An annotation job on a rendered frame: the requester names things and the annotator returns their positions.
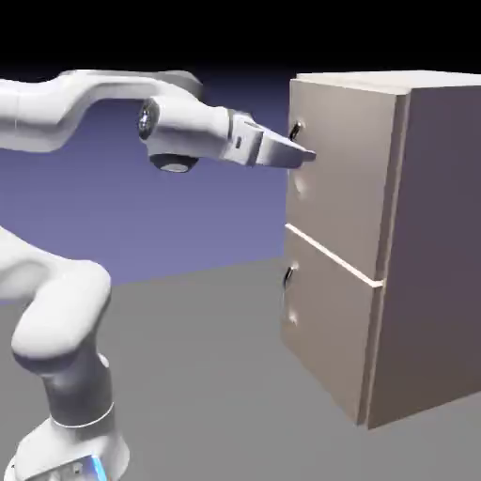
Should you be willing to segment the beige wooden cabinet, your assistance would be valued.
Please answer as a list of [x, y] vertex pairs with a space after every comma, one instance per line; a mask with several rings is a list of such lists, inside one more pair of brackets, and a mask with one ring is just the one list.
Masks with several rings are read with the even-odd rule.
[[481, 74], [300, 73], [294, 80], [398, 96], [371, 280], [365, 422], [375, 428], [481, 392]]

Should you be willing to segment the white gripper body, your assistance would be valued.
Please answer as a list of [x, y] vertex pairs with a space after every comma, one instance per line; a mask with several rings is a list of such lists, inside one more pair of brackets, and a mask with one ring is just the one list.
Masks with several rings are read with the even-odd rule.
[[262, 132], [256, 164], [275, 168], [298, 168], [306, 160], [305, 150], [287, 137], [270, 130]]

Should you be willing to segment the small beige cabinet door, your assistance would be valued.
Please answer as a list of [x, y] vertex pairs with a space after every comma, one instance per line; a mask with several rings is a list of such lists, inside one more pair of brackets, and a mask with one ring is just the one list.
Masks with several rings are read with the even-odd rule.
[[362, 280], [291, 230], [287, 267], [297, 268], [288, 300], [297, 322], [282, 322], [286, 346], [352, 420], [365, 422], [365, 368], [378, 287]]

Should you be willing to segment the large beige cabinet door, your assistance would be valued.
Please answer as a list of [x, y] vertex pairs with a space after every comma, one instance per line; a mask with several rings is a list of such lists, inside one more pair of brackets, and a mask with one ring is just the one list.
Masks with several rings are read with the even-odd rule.
[[398, 96], [387, 92], [290, 84], [297, 141], [316, 152], [289, 175], [287, 222], [371, 280], [377, 272], [384, 189]]

